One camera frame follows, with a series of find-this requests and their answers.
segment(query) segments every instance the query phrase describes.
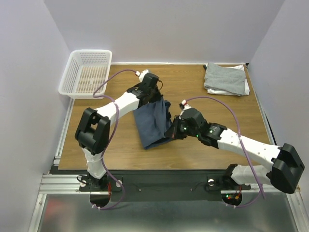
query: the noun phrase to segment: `blue fabric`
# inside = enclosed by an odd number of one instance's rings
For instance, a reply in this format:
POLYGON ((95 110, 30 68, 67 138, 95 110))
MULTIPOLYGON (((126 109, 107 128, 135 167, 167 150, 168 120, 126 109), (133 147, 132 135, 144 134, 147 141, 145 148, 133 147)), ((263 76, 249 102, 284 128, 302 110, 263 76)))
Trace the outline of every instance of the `blue fabric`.
POLYGON ((172 141, 164 133, 171 127, 172 121, 169 113, 170 102, 161 100, 148 103, 134 110, 134 118, 144 149, 156 147, 172 141))

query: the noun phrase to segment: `white plastic basket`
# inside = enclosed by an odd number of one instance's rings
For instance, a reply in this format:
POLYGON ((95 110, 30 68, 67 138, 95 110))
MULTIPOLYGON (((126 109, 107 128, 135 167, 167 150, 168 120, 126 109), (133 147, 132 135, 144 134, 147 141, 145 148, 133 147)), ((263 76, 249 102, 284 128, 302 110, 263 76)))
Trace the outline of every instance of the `white plastic basket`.
MULTIPOLYGON (((93 92, 107 80, 112 60, 108 50, 75 50, 70 54, 59 93, 73 99, 93 99, 93 92)), ((104 94, 106 84, 97 94, 104 94)))

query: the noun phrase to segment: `wooden table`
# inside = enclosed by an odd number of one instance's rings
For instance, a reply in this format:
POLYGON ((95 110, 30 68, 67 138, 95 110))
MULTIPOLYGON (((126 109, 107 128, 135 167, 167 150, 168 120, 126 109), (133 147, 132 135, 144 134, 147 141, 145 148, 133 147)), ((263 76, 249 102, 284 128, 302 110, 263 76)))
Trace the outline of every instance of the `wooden table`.
MULTIPOLYGON (((181 112, 178 104, 183 99, 207 95, 203 87, 205 71, 202 65, 112 65, 110 76, 128 68, 139 71, 149 68, 160 77, 164 83, 161 93, 171 102, 172 118, 181 112)), ((242 135, 269 143, 247 69, 245 71, 251 90, 249 96, 215 97, 235 111, 242 135)), ((136 83, 138 78, 132 72, 121 73, 107 84, 106 94, 116 99, 136 83)), ((74 134, 87 107, 95 109, 108 102, 108 99, 75 100, 58 167, 60 170, 86 170, 86 159, 74 134)), ((217 122, 237 131, 232 115, 219 103, 209 99, 198 99, 192 100, 190 105, 201 111, 208 122, 217 122)), ((191 137, 144 150, 132 112, 119 120, 114 139, 105 153, 105 162, 108 168, 118 170, 225 169, 231 163, 247 165, 244 157, 207 147, 191 137)))

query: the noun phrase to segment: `folded gray towel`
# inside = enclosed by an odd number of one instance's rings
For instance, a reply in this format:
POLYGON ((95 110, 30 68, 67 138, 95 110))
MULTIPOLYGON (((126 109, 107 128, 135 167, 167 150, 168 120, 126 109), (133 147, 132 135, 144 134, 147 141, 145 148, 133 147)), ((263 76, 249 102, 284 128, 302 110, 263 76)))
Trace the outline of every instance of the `folded gray towel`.
POLYGON ((243 95, 245 93, 245 79, 246 73, 242 70, 208 63, 204 88, 224 90, 237 95, 243 95))

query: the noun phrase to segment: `white wall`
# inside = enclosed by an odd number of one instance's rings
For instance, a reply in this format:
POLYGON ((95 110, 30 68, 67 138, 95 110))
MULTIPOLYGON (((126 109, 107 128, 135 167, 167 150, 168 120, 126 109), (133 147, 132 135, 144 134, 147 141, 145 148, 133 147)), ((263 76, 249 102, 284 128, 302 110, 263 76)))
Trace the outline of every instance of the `white wall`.
POLYGON ((41 0, 0 7, 0 231, 28 231, 52 164, 68 99, 57 92, 69 57, 41 0))
POLYGON ((278 145, 294 145, 307 167, 300 181, 309 212, 309 1, 286 0, 249 72, 278 145))
POLYGON ((249 62, 284 0, 45 0, 69 49, 113 62, 249 62))

